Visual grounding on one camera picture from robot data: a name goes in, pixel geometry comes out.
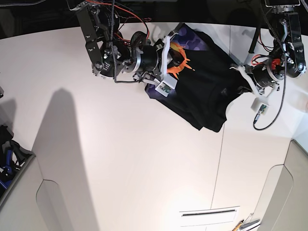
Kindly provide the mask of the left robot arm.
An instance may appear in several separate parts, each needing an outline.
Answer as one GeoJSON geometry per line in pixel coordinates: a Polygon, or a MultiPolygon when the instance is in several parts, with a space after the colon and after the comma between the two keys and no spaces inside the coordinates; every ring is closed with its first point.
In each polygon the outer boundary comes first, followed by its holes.
{"type": "Polygon", "coordinates": [[[248,78],[238,88],[263,95],[267,87],[279,87],[287,77],[297,78],[306,71],[305,50],[296,8],[303,0],[261,0],[259,17],[247,57],[240,63],[248,78]]]}

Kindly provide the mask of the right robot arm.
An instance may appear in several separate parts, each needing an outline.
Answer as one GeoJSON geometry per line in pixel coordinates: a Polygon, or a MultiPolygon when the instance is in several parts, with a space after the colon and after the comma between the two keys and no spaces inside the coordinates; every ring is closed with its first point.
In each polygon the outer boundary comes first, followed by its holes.
{"type": "Polygon", "coordinates": [[[172,42],[177,30],[152,44],[146,21],[114,0],[69,0],[67,5],[76,12],[94,75],[127,84],[159,85],[168,77],[177,80],[177,72],[187,61],[182,47],[172,42]],[[129,14],[127,20],[140,21],[146,31],[125,39],[119,11],[129,14]]]}

